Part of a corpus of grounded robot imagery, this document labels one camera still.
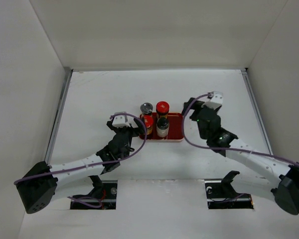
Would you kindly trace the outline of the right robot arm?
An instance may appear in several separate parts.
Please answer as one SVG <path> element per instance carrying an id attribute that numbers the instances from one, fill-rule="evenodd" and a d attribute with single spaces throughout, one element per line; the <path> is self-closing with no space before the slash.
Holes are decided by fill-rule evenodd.
<path id="1" fill-rule="evenodd" d="M 218 111 L 222 107 L 222 99 L 208 94 L 209 100 L 190 98 L 183 104 L 182 115 L 197 122 L 199 136 L 206 141 L 203 149 L 210 149 L 225 158 L 235 160 L 254 172 L 262 175 L 268 185 L 262 183 L 242 183 L 243 190 L 274 201 L 282 210 L 291 214 L 299 214 L 299 162 L 281 156 L 262 153 L 254 150 L 237 135 L 221 126 Z"/>

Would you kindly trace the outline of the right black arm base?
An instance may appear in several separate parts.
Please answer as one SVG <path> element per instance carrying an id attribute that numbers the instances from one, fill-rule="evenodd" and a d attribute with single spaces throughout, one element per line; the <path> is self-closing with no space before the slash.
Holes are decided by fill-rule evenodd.
<path id="1" fill-rule="evenodd" d="M 207 207 L 210 210 L 254 209 L 250 194 L 237 193 L 232 187 L 239 171 L 230 171 L 222 179 L 205 180 Z"/>

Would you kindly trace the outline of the black cap white bottle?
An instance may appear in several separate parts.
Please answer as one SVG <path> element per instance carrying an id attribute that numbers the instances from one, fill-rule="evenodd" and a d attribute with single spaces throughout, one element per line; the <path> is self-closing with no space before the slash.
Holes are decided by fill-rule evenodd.
<path id="1" fill-rule="evenodd" d="M 158 137 L 164 138 L 168 135 L 169 131 L 169 121 L 165 117 L 158 119 L 156 123 L 156 133 Z"/>

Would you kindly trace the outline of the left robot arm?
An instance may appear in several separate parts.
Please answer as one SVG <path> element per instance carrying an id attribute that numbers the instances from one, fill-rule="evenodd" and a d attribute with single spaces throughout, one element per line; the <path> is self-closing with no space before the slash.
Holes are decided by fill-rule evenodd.
<path id="1" fill-rule="evenodd" d="M 145 121 L 136 116 L 136 127 L 127 122 L 128 113 L 117 113 L 107 121 L 107 127 L 115 135 L 108 144 L 96 153 L 70 163 L 49 165 L 45 161 L 36 163 L 21 179 L 14 182 L 27 214 L 44 209 L 50 202 L 63 196 L 62 189 L 69 184 L 92 178 L 85 186 L 90 198 L 98 198 L 102 186 L 97 183 L 100 175 L 112 172 L 120 163 L 138 153 L 132 148 L 132 139 L 147 136 Z"/>

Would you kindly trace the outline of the grey cap white bottle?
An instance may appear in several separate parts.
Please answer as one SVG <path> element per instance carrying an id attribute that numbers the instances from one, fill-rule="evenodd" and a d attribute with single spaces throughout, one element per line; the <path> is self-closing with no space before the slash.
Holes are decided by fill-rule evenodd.
<path id="1" fill-rule="evenodd" d="M 152 116 L 152 112 L 153 112 L 153 105 L 151 103 L 143 103 L 140 105 L 140 110 L 142 113 L 142 116 Z"/>

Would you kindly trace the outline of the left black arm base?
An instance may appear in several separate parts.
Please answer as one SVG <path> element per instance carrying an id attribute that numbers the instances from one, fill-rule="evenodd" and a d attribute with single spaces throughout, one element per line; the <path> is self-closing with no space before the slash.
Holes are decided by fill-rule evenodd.
<path id="1" fill-rule="evenodd" d="M 102 181 L 99 176 L 90 176 L 93 188 L 87 194 L 72 196 L 71 210 L 115 210 L 117 205 L 117 181 Z"/>

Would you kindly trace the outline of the red cap bottle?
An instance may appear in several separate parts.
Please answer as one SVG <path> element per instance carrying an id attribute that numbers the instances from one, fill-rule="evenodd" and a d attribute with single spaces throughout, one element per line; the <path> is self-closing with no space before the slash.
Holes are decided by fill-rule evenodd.
<path id="1" fill-rule="evenodd" d="M 144 122 L 146 130 L 147 130 L 147 135 L 151 135 L 152 131 L 153 131 L 153 124 L 154 124 L 154 120 L 152 118 L 152 116 L 147 116 L 144 115 L 142 116 L 141 120 Z"/>
<path id="2" fill-rule="evenodd" d="M 169 103 L 165 101 L 160 101 L 156 104 L 156 118 L 167 118 L 169 113 Z"/>

